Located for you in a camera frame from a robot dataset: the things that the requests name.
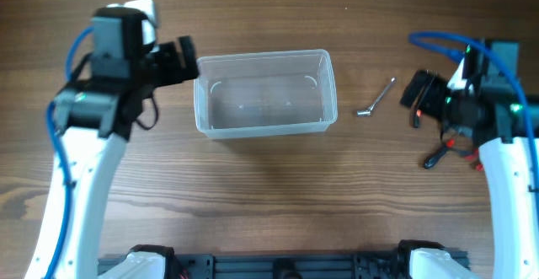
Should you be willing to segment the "orange black needle-nose pliers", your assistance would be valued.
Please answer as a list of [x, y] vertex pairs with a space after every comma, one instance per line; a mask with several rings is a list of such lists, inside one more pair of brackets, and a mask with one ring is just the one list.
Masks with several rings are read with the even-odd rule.
[[416, 111], [414, 112], [413, 119], [412, 119], [412, 126], [413, 126], [413, 128], [420, 128], [420, 118], [421, 118], [421, 115], [422, 115], [422, 111], [421, 111], [421, 110], [416, 110]]

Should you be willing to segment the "silver socket wrench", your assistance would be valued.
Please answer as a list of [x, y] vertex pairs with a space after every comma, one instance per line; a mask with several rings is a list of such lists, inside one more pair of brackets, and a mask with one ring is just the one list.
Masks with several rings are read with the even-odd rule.
[[374, 100], [374, 102], [369, 106], [367, 107], [366, 109], [364, 110], [357, 110], [355, 112], [356, 116], [357, 117], [366, 117], [366, 116], [370, 116], [374, 110], [374, 108], [376, 107], [376, 105], [379, 103], [379, 101], [383, 98], [383, 96], [386, 94], [386, 92], [395, 84], [396, 82], [396, 78], [393, 77], [391, 78], [389, 84], [380, 92], [380, 94], [376, 97], [376, 99]]

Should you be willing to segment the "black red screwdriver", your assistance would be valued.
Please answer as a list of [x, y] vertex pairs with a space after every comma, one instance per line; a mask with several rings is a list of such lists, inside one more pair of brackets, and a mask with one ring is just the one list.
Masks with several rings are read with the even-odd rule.
[[450, 139], [442, 142], [441, 145], [430, 154], [423, 162], [424, 169], [432, 169], [437, 163], [452, 149], [455, 141]]

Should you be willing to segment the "clear plastic container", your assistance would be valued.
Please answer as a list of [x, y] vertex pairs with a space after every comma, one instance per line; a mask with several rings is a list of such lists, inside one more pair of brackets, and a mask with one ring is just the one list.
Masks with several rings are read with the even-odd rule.
[[195, 123], [209, 138], [321, 132], [338, 119], [324, 49], [203, 56], [197, 65]]

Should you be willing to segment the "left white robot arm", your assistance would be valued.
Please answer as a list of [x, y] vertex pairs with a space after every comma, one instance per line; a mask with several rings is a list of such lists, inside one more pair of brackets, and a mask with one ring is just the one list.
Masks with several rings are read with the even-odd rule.
[[195, 46], [140, 46], [135, 58], [92, 51], [66, 60], [67, 83], [45, 113], [55, 166], [28, 278], [95, 278], [109, 188], [131, 128], [154, 90], [198, 77]]

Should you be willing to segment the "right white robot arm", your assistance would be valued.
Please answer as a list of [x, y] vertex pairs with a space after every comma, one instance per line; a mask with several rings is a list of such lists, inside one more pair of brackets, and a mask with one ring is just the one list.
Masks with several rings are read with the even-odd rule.
[[538, 276], [538, 99], [523, 105], [501, 75], [457, 70], [450, 81], [418, 70], [401, 105], [472, 139], [488, 182], [494, 277]]

